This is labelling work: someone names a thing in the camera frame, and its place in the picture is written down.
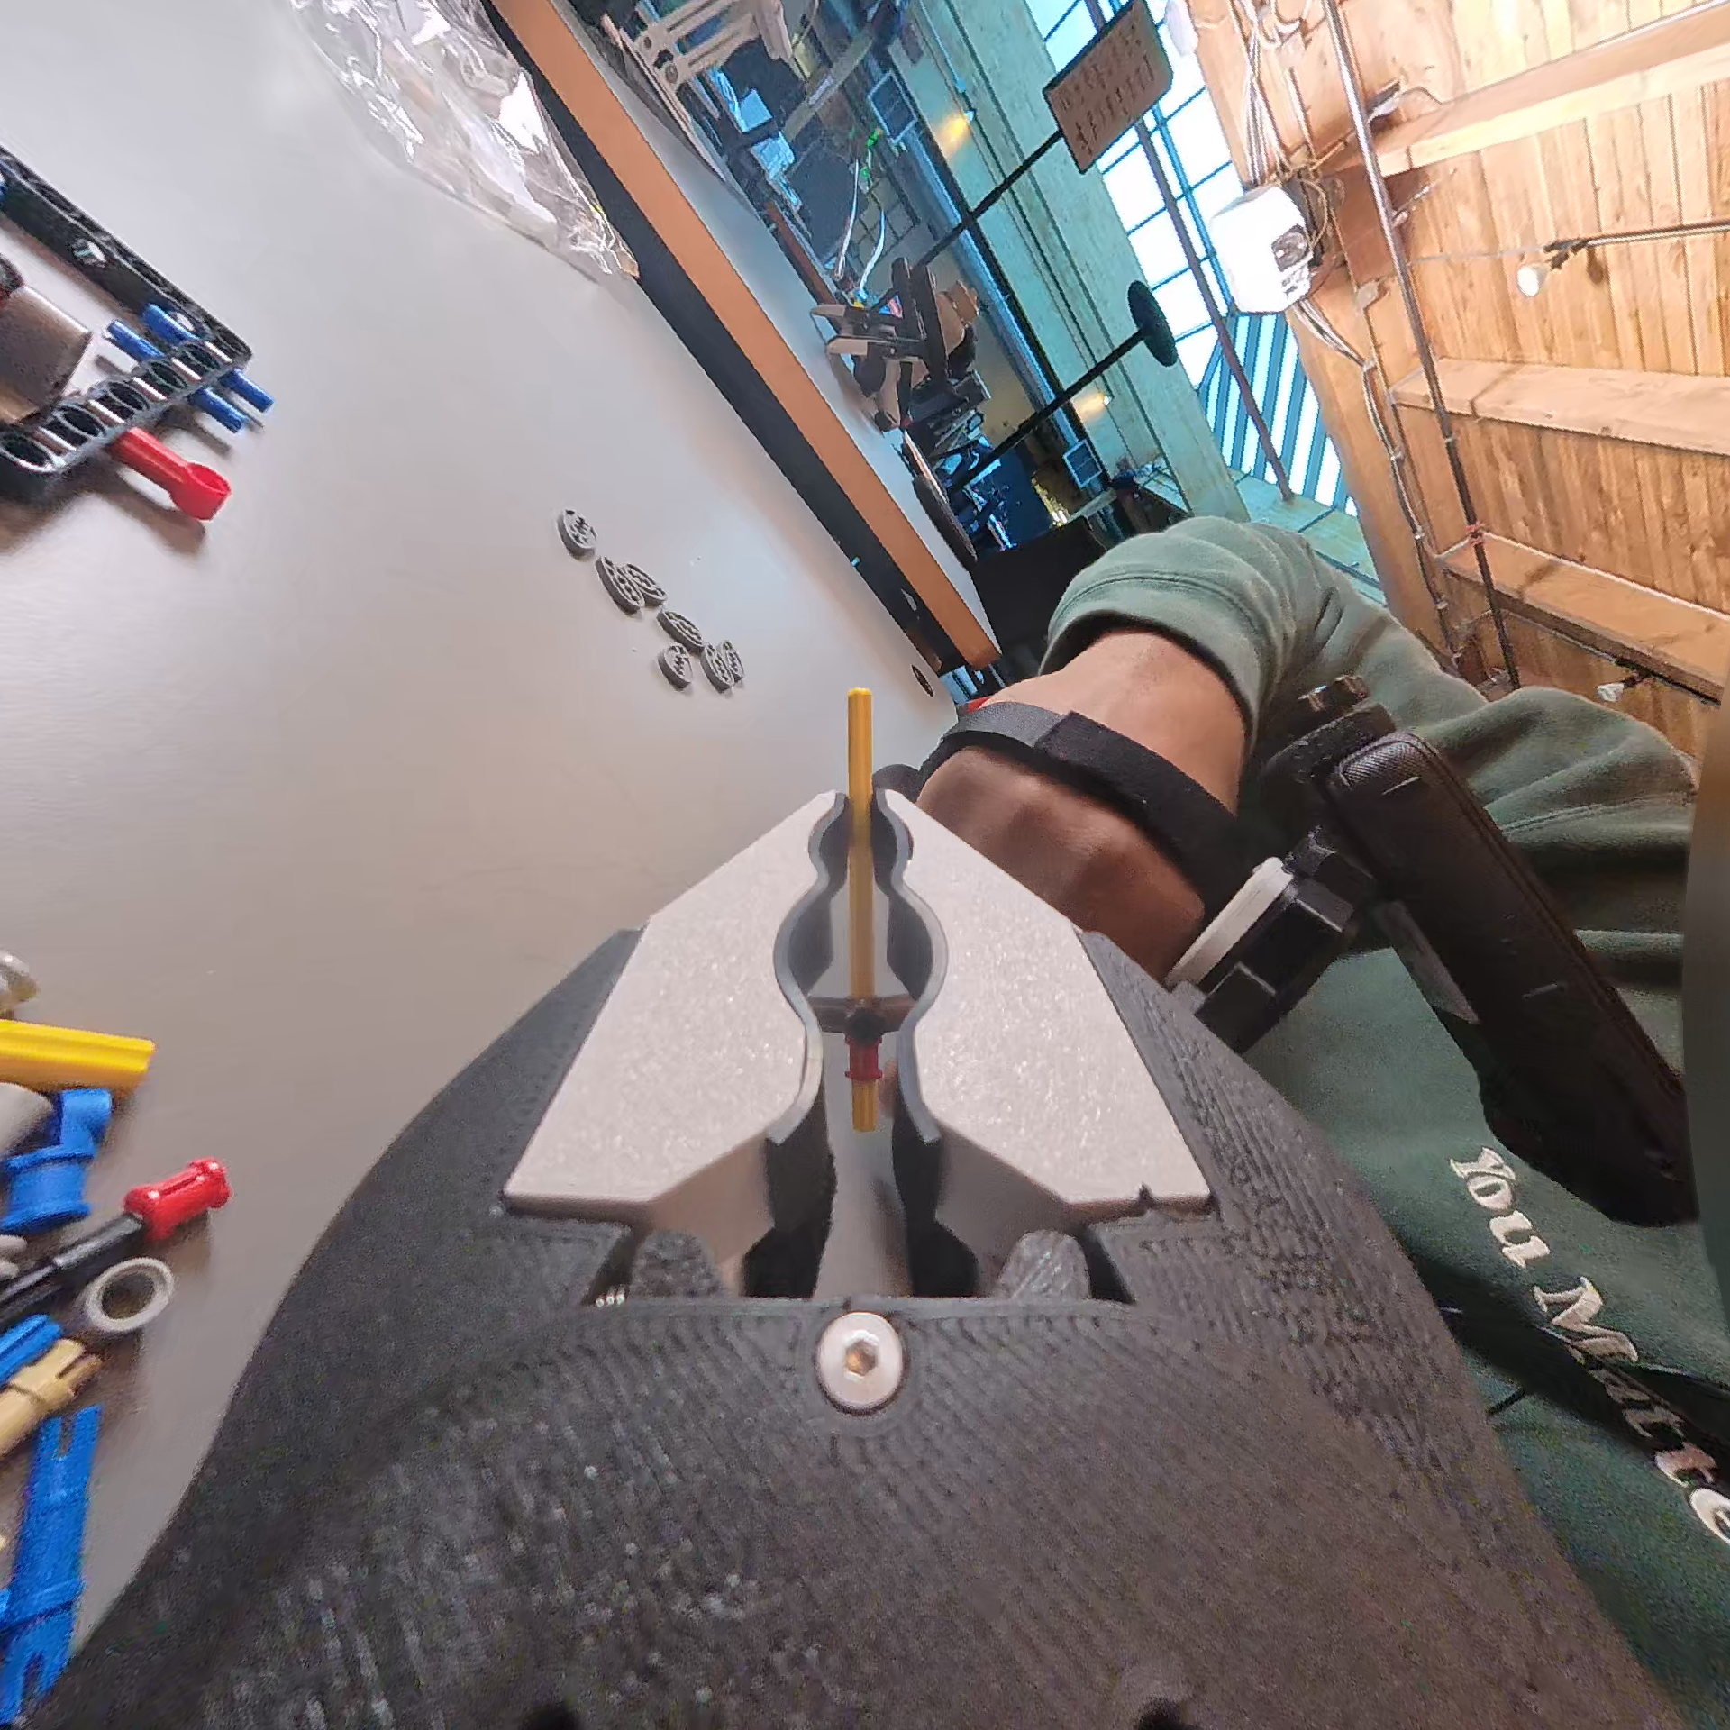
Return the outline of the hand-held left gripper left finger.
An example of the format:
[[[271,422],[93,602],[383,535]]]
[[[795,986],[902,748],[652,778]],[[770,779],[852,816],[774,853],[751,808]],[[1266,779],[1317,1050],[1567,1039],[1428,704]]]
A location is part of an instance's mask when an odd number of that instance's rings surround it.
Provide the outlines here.
[[[810,1291],[833,1222],[818,986],[851,811],[821,794],[657,913],[557,1082],[502,1201],[689,1232],[742,1291]]]

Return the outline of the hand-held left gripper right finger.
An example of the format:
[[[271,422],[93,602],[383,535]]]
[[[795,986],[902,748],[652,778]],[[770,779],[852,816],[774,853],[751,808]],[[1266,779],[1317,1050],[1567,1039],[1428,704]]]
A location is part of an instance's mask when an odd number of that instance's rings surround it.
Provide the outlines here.
[[[874,808],[891,1170],[914,1291],[983,1291],[1027,1232],[1213,1210],[1082,932],[901,792]]]

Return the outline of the yellow lego axle assembly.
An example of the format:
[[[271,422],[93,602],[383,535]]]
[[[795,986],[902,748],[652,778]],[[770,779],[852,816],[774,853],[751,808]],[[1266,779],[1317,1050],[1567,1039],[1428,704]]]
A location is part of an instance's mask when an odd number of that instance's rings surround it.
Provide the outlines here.
[[[839,880],[821,929],[829,942],[816,986],[818,1028],[829,1042],[827,1079],[839,1088],[851,1136],[885,1136],[894,1114],[894,1042],[910,1010],[891,961],[889,830],[876,805],[874,698],[846,692],[846,757],[839,816]]]

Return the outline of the cluster of grey lego discs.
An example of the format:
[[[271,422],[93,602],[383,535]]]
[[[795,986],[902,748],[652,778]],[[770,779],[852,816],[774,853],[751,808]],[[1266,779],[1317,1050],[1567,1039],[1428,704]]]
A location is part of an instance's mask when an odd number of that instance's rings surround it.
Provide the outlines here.
[[[668,689],[691,692],[705,686],[716,695],[730,695],[743,686],[746,664],[742,650],[680,610],[657,575],[604,551],[595,523],[579,508],[557,508],[552,526],[564,552],[595,575],[605,601],[624,619],[651,625],[657,635],[652,667]]]

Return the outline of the person's right forearm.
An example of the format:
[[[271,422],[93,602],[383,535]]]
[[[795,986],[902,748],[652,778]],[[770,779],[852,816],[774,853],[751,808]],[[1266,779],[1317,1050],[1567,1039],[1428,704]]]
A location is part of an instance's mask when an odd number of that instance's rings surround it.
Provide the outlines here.
[[[1110,632],[1149,632],[1201,660],[1242,708],[1250,751],[1282,735],[1302,692],[1366,682],[1395,725],[1470,714],[1483,695],[1289,529],[1189,519],[1097,555],[1061,594],[1045,675]]]

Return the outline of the pile of small lego pieces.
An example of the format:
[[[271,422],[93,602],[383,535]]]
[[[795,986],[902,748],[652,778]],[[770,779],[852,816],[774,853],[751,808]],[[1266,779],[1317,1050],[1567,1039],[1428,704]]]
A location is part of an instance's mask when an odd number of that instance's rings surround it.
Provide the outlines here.
[[[161,1245],[233,1194],[224,1163],[193,1160],[92,1223],[92,1164],[155,1048],[18,1020],[33,995],[27,966],[2,954],[2,1459],[30,1451],[2,1581],[2,1726],[48,1698],[74,1648],[104,1429],[86,1401],[96,1345],[168,1310]]]

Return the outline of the person's right hand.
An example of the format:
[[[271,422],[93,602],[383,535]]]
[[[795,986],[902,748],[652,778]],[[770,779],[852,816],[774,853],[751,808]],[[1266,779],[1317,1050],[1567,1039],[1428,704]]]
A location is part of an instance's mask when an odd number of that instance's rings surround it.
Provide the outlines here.
[[[1170,639],[1104,632],[994,704],[1082,714],[1170,761],[1223,808],[1239,805],[1242,708],[1227,682]],[[1189,878],[1129,819],[999,754],[958,751],[921,789],[919,808],[1149,976],[1161,981],[1202,928]]]

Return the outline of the person's green sweatshirt torso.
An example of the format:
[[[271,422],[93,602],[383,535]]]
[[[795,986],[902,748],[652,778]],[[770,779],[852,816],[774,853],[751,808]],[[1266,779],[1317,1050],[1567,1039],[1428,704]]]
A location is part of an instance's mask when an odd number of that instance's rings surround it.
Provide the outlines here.
[[[1376,695],[1447,751],[1681,1064],[1689,761],[1575,695]],[[1335,961],[1250,1064],[1366,1181],[1529,1504],[1691,1726],[1726,1726],[1726,1316],[1695,1223],[1598,1216],[1511,1157],[1392,951]]]

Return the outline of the orange edged table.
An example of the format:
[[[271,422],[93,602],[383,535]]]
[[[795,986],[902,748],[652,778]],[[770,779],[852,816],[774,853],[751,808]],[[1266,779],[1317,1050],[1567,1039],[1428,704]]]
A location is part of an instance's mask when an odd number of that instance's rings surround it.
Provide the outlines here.
[[[827,355],[811,298],[738,186],[564,2],[487,2],[507,49],[638,263],[638,285],[932,670],[996,639],[896,438]]]

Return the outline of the black round base stand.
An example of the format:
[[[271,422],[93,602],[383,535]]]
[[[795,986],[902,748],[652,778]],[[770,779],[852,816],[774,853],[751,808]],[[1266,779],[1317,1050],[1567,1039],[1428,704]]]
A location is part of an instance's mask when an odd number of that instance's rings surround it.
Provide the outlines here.
[[[1104,380],[1129,352],[1147,351],[1161,369],[1176,364],[1176,360],[1180,360],[1176,336],[1170,333],[1170,323],[1169,323],[1164,311],[1160,310],[1152,289],[1135,279],[1127,292],[1127,310],[1129,310],[1129,319],[1135,326],[1133,336],[1127,336],[1117,348],[1111,348],[1105,355],[1099,355],[1074,383],[1061,385],[1049,404],[1045,404],[1041,408],[1027,416],[1021,424],[1016,424],[1013,433],[1005,433],[1005,438],[992,447],[992,452],[985,460],[989,466],[996,461],[999,457],[1005,457],[1016,444],[1030,438],[1036,430],[1049,424],[1077,394],[1082,394],[1088,385]]]

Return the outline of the dark background equipment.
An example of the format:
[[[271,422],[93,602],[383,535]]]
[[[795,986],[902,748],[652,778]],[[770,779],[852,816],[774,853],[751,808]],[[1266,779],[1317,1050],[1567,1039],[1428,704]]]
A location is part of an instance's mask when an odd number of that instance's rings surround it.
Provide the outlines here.
[[[880,310],[827,301],[810,319],[829,326],[827,352],[846,360],[876,430],[919,422],[919,396],[952,401],[976,364],[983,302],[969,279],[938,283],[929,264],[891,263],[891,292]]]

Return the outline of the clear plastic bag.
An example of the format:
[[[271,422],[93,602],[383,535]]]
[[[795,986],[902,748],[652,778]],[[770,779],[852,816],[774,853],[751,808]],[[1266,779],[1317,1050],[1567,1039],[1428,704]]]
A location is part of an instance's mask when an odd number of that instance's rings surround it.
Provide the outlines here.
[[[482,2],[289,10],[386,157],[582,273],[638,279]]]

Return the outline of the brown sign board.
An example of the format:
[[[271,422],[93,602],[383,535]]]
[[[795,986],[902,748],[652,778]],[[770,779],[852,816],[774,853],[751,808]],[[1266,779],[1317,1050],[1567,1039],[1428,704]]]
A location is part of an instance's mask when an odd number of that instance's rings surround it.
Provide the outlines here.
[[[1088,173],[1174,86],[1157,18],[1127,2],[1045,86],[1049,120],[1070,163]]]

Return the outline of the wall spot lamp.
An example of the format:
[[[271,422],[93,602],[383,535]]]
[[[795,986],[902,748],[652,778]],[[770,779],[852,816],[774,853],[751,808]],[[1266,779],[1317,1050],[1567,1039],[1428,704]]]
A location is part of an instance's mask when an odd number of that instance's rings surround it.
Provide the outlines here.
[[[1519,289],[1519,295],[1532,301],[1553,279],[1567,276],[1567,273],[1572,273],[1572,279],[1583,279],[1583,283],[1600,289],[1608,279],[1607,252],[1613,246],[1617,246],[1620,242],[1625,242],[1620,235],[1583,235],[1583,239],[1551,242],[1539,249],[1535,260],[1523,263],[1514,270],[1514,289]]]

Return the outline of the white wall device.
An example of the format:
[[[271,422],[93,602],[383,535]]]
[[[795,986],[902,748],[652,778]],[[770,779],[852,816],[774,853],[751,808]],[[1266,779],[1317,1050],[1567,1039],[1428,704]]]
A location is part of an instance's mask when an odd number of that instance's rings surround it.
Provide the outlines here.
[[[1223,289],[1242,316],[1286,316],[1316,285],[1316,218],[1302,182],[1269,182],[1205,223]]]

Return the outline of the black lego frame assembly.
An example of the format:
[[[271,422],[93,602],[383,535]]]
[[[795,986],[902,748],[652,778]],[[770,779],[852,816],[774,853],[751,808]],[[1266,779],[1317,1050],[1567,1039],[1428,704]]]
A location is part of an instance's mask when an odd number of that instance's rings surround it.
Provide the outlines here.
[[[51,507],[109,461],[158,488],[176,516],[209,523],[229,482],[161,444],[158,424],[193,411],[226,433],[255,426],[274,396],[246,376],[249,348],[9,151],[2,226],[120,310],[106,339],[127,360],[77,389],[92,329],[2,260],[2,404],[20,405],[2,416],[2,501]]]

